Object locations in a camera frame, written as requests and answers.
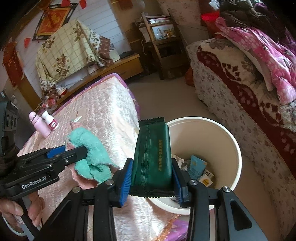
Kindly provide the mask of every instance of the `framed picture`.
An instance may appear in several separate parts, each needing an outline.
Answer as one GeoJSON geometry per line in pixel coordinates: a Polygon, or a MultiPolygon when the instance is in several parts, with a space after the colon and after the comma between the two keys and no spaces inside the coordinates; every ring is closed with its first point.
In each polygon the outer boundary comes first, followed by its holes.
{"type": "Polygon", "coordinates": [[[48,39],[69,21],[77,5],[78,3],[71,3],[69,7],[61,7],[60,4],[50,5],[39,20],[33,40],[48,39]]]}
{"type": "Polygon", "coordinates": [[[172,24],[155,26],[152,27],[152,30],[155,36],[155,40],[176,37],[175,28],[172,24]]]}

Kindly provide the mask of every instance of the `bed with red blanket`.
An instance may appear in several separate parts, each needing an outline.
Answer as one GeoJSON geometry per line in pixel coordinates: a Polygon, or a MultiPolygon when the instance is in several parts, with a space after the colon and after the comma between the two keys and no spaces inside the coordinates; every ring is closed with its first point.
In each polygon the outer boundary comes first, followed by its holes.
{"type": "Polygon", "coordinates": [[[197,95],[254,163],[282,239],[296,222],[296,101],[280,105],[250,59],[227,39],[187,47],[197,95]]]}

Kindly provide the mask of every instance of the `bottle cap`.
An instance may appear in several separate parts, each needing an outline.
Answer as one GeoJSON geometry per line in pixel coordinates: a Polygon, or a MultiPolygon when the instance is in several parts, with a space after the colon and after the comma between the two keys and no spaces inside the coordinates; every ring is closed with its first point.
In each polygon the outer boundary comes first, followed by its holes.
{"type": "Polygon", "coordinates": [[[42,117],[43,119],[45,119],[47,116],[48,116],[48,112],[47,112],[47,110],[46,110],[46,111],[43,112],[43,114],[41,115],[41,117],[42,117]]]}
{"type": "Polygon", "coordinates": [[[39,115],[37,115],[36,112],[32,111],[30,112],[29,114],[29,119],[30,119],[30,122],[34,125],[36,123],[36,121],[38,120],[39,118],[39,115]]]}

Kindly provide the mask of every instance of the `hand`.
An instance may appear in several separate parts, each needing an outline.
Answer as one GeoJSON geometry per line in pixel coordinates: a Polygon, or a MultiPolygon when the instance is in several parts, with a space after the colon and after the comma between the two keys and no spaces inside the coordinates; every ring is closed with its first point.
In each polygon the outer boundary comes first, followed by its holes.
{"type": "MultiPolygon", "coordinates": [[[[38,192],[29,194],[29,199],[32,203],[28,209],[28,215],[33,224],[37,227],[41,222],[42,209],[45,207],[44,199],[39,197],[38,192]]],[[[2,198],[0,199],[0,211],[14,230],[23,233],[22,229],[17,225],[18,223],[14,217],[14,215],[22,216],[24,213],[19,204],[6,198],[2,198]]]]}

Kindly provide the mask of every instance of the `red paper banner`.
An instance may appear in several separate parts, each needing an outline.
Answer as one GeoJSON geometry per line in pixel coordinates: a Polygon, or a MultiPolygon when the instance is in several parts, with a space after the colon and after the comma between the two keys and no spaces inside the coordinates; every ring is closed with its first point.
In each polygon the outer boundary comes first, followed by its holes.
{"type": "Polygon", "coordinates": [[[70,0],[62,0],[61,7],[69,7],[71,4],[70,0]]]}
{"type": "Polygon", "coordinates": [[[81,8],[82,9],[85,9],[85,7],[86,7],[86,0],[80,0],[79,3],[80,3],[81,8]]]}
{"type": "Polygon", "coordinates": [[[25,38],[24,39],[24,46],[25,46],[25,48],[27,48],[29,46],[30,40],[31,40],[31,38],[25,38]]]}

